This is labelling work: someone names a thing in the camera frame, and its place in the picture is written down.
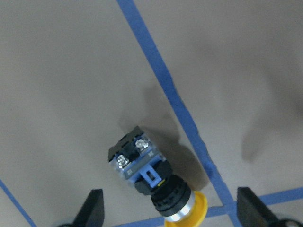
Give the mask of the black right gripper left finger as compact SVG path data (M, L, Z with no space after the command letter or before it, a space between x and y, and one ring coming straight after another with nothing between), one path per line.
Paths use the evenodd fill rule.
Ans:
M90 191L73 222L61 224L59 227L102 227L104 220L103 190L93 189Z

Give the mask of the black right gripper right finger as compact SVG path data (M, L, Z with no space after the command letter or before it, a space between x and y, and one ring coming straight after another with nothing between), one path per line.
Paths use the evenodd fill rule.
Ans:
M278 218L249 188L237 189L237 218L243 227L301 227L293 218Z

